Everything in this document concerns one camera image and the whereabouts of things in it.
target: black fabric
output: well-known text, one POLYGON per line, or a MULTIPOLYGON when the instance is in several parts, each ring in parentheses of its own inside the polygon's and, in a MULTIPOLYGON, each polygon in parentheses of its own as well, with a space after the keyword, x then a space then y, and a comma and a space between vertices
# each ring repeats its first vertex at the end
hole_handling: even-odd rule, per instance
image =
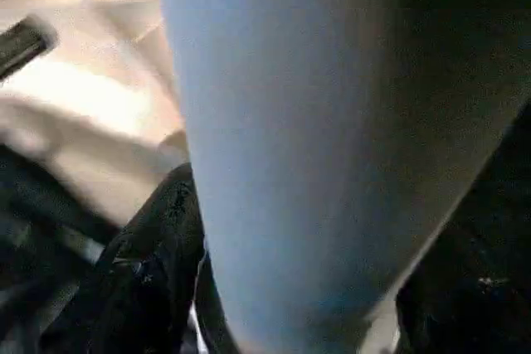
POLYGON ((192 171, 161 183, 41 338, 45 353, 170 353, 180 347, 203 233, 192 171))

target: beige fabric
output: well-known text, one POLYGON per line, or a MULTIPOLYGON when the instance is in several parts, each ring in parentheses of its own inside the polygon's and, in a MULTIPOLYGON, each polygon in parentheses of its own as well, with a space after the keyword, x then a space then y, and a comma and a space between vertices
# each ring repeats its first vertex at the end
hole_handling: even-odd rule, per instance
POLYGON ((2 83, 0 129, 116 222, 126 222, 186 150, 158 0, 0 0, 0 31, 35 13, 58 47, 2 83))

